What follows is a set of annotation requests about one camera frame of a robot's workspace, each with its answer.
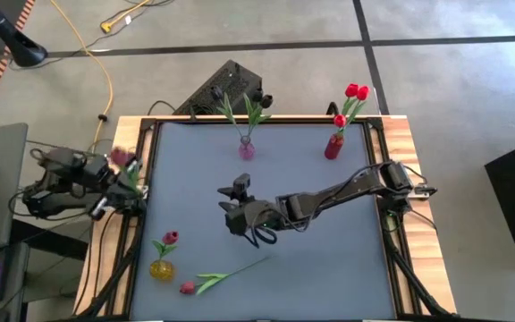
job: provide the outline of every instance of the red vase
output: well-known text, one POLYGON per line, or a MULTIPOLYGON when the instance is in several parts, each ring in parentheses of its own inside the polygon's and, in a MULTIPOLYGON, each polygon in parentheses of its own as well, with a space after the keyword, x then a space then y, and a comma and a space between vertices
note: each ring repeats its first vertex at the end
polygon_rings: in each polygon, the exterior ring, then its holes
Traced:
POLYGON ((325 148, 325 157, 329 160, 333 160, 339 156, 339 151, 345 143, 345 138, 340 133, 335 133, 327 142, 327 147, 325 148))

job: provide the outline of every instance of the red tulip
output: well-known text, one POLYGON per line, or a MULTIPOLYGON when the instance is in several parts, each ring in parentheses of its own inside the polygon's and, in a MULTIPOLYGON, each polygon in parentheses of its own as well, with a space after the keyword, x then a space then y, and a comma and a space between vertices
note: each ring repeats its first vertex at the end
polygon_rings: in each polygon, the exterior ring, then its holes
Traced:
POLYGON ((367 86, 362 86, 357 93, 358 100, 365 100, 368 97, 369 88, 367 86))
POLYGON ((337 127, 343 127, 347 123, 347 117, 345 117, 343 114, 338 114, 334 117, 333 123, 337 127))
POLYGON ((162 237, 162 242, 166 245, 172 245, 178 241, 178 232, 168 232, 162 237))
POLYGON ((122 148, 116 147, 111 151, 111 160, 118 166, 125 166, 134 157, 134 153, 127 152, 122 148))
POLYGON ((193 294, 196 285, 194 282, 186 282, 180 286, 180 293, 182 294, 193 294))
POLYGON ((359 89, 359 85, 349 84, 349 86, 347 86, 347 89, 345 90, 345 96, 346 97, 355 97, 355 95, 357 95, 358 89, 359 89))

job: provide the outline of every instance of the concrete floor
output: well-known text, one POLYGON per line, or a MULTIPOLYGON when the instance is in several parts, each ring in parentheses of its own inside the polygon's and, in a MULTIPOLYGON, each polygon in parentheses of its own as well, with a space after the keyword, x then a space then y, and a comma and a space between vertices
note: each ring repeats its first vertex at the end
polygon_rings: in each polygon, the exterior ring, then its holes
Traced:
MULTIPOLYGON (((58 3, 88 42, 102 36, 100 21, 127 5, 122 0, 58 3)), ((371 39, 515 36, 515 1, 361 3, 371 39)), ((48 1, 36 2, 25 32, 52 53, 79 49, 48 1)), ((351 0, 176 0, 148 9, 121 34, 94 48, 327 40, 361 40, 351 0)), ((483 167, 515 148, 515 42, 374 51, 390 113, 409 116, 423 174, 439 188, 431 204, 459 313, 515 321, 515 247, 483 167)), ((375 76, 363 47, 128 53, 101 58, 114 83, 112 121, 102 138, 113 137, 119 115, 145 114, 157 99, 179 106, 227 59, 264 78, 265 90, 275 97, 270 111, 276 114, 322 114, 329 101, 342 99, 347 83, 371 85, 375 76)), ((104 76, 85 57, 37 70, 8 69, 0 83, 0 124, 25 122, 31 140, 86 149, 106 101, 104 76)), ((160 106, 155 114, 170 112, 160 106)), ((374 99, 364 113, 378 113, 374 99)), ((108 149, 108 144, 100 147, 108 149)), ((24 164, 22 185, 41 175, 33 160, 26 158, 24 164)), ((65 233, 78 235, 87 224, 77 223, 65 233)), ((43 255, 30 263, 33 271, 46 265, 43 255)), ((45 284, 56 291, 79 272, 80 263, 71 263, 50 273, 45 284), (52 276, 61 277, 61 283, 51 283, 52 276)), ((33 298, 52 292, 37 289, 33 298)), ((35 302, 28 321, 64 318, 70 303, 35 302)))

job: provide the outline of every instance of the pink flower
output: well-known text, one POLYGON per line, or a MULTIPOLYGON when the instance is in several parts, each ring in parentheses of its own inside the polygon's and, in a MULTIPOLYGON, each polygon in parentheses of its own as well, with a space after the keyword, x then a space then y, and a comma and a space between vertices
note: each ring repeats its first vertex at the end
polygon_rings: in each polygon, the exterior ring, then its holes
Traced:
POLYGON ((126 152, 119 147, 116 147, 111 151, 111 160, 118 166, 125 166, 132 157, 134 157, 134 153, 126 152))
POLYGON ((162 237, 162 242, 166 245, 172 245, 178 241, 178 232, 168 232, 162 237))
POLYGON ((196 285, 194 282, 186 282, 180 286, 180 293, 182 294, 193 294, 196 285))

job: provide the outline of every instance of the small vase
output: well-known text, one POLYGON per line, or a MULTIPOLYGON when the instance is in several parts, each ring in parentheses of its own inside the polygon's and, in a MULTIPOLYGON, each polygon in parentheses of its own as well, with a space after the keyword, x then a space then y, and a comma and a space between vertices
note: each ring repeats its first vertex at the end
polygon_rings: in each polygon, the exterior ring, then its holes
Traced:
POLYGON ((345 143, 345 138, 341 133, 334 133, 329 142, 327 142, 327 147, 325 148, 325 157, 329 160, 333 160, 339 156, 339 151, 345 143))
POLYGON ((170 282, 174 279, 176 270, 171 262, 157 259, 150 264, 150 275, 157 280, 170 282))
POLYGON ((251 138, 247 135, 244 135, 240 139, 240 147, 238 148, 238 153, 240 157, 244 160, 251 160, 254 157, 254 153, 256 152, 256 148, 251 144, 251 138))

